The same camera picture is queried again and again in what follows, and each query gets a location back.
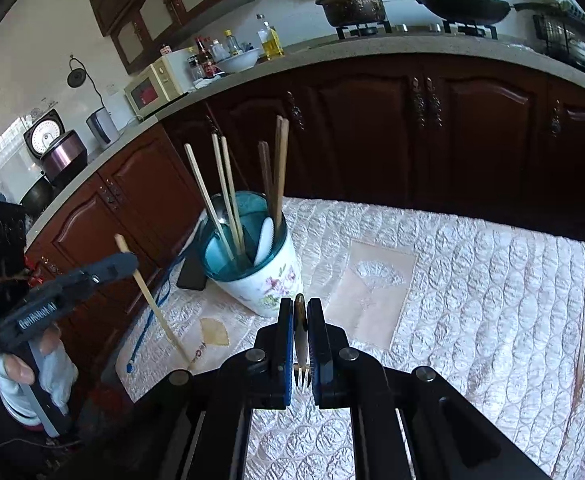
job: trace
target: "white bowl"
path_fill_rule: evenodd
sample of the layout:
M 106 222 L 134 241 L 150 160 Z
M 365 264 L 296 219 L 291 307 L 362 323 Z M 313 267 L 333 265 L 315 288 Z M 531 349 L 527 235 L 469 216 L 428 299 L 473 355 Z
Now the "white bowl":
M 258 49 L 253 48 L 252 50 L 239 54 L 238 56 L 224 59 L 223 61 L 218 62 L 217 66 L 223 70 L 223 72 L 229 74 L 242 72 L 243 70 L 248 70 L 255 66 L 256 60 L 259 59 L 259 52 Z

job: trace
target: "white cloth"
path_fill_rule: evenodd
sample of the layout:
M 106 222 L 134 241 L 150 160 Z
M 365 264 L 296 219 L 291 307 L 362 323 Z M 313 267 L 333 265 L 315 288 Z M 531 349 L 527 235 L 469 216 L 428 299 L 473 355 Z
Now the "white cloth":
M 66 354 L 63 343 L 60 343 L 54 352 L 44 357 L 44 365 L 39 374 L 39 385 L 50 394 L 54 405 L 64 414 L 68 413 L 70 391 L 78 376 L 79 371 Z M 6 374 L 3 354 L 0 354 L 0 397 L 10 415 L 21 424 L 37 426 L 41 423 L 22 392 L 21 386 Z
M 347 325 L 352 346 L 399 370 L 430 365 L 552 478 L 585 478 L 585 243 L 325 200 L 286 199 L 284 214 L 306 299 L 320 298 L 327 322 Z M 213 283 L 179 290 L 179 271 L 162 309 L 186 351 L 200 348 L 194 373 L 250 348 L 257 330 L 274 322 Z M 357 286 L 352 298 L 348 283 Z M 392 330 L 375 334 L 371 315 Z M 201 345 L 202 317 L 225 325 L 229 346 Z M 117 362 L 133 400 L 184 366 L 155 322 L 126 373 L 145 320 Z M 320 412 L 309 390 L 295 392 L 283 412 L 255 410 L 246 479 L 351 478 L 349 430 L 348 411 Z

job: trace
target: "blue cord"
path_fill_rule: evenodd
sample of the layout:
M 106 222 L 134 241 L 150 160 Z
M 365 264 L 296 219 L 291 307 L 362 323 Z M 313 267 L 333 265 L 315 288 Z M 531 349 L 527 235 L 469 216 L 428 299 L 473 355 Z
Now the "blue cord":
M 189 251 L 189 249 L 191 249 L 191 246 L 192 246 L 192 244 L 189 244 L 187 247 L 184 248 L 183 251 L 181 251 L 177 255 L 177 257 L 175 258 L 175 261 L 172 262 L 170 264 L 170 266 L 168 267 L 168 272 L 166 273 L 165 277 L 163 278 L 161 284 L 159 285 L 159 288 L 157 288 L 157 295 L 155 296 L 155 300 L 157 301 L 157 306 L 159 308 L 166 302 L 166 300 L 170 296 L 170 290 L 172 289 L 172 286 L 170 285 L 170 274 L 172 274 L 172 271 L 173 271 L 173 269 L 175 269 L 176 266 L 178 266 L 184 259 L 186 259 L 186 254 L 188 254 L 188 251 Z M 168 282 L 168 291 L 163 296 L 160 297 L 161 289 L 164 287 L 166 282 Z M 137 357 L 137 352 L 139 351 L 139 348 L 141 347 L 141 344 L 143 343 L 143 339 L 146 336 L 146 332 L 150 328 L 150 325 L 152 324 L 153 319 L 155 319 L 155 314 L 151 310 L 148 313 L 148 318 L 146 319 L 146 324 L 144 325 L 143 330 L 141 331 L 141 334 L 140 334 L 139 338 L 137 339 L 137 342 L 135 343 L 134 350 L 132 351 L 132 355 L 130 356 L 130 360 L 128 361 L 128 364 L 126 365 L 126 373 L 129 373 L 129 374 L 132 373 L 132 367 L 134 364 L 135 357 Z

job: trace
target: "person's hand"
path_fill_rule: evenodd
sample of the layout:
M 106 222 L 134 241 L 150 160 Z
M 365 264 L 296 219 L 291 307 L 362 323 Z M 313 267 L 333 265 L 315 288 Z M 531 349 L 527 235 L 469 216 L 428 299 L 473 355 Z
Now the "person's hand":
M 56 325 L 49 326 L 39 343 L 39 352 L 46 357 L 54 352 L 61 344 L 61 331 Z M 34 372 L 22 359 L 12 354 L 5 354 L 3 356 L 4 369 L 9 379 L 20 384 L 33 384 Z
M 51 326 L 39 338 L 39 350 L 44 357 L 39 370 L 39 386 L 50 394 L 55 406 L 67 414 L 67 402 L 78 372 L 66 354 L 60 335 L 58 327 Z M 15 355 L 0 354 L 0 397 L 4 406 L 22 424 L 37 426 L 39 417 L 23 393 L 22 384 L 34 384 L 32 369 Z

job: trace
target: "stone countertop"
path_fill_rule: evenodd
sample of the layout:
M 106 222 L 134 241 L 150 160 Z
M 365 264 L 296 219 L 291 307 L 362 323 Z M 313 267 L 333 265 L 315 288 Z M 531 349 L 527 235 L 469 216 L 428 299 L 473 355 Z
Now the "stone countertop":
M 64 202 L 98 170 L 109 158 L 124 148 L 131 140 L 141 135 L 154 124 L 169 115 L 202 101 L 224 90 L 234 88 L 243 83 L 259 79 L 278 72 L 284 72 L 300 66 L 345 59 L 348 57 L 375 56 L 379 54 L 452 54 L 457 56 L 482 57 L 527 66 L 541 70 L 550 75 L 570 81 L 585 88 L 585 73 L 552 59 L 538 54 L 529 48 L 517 46 L 503 41 L 487 38 L 471 38 L 468 36 L 449 36 L 441 34 L 423 34 L 414 36 L 378 36 L 373 38 L 356 38 L 352 40 L 331 42 L 314 48 L 300 50 L 294 54 L 273 59 L 256 65 L 244 72 L 231 74 L 196 92 L 192 92 L 176 100 L 155 115 L 140 124 L 128 126 L 122 136 L 108 149 L 100 153 L 73 181 L 52 201 L 39 216 L 26 235 L 26 246 L 29 247 L 44 226 L 58 211 Z

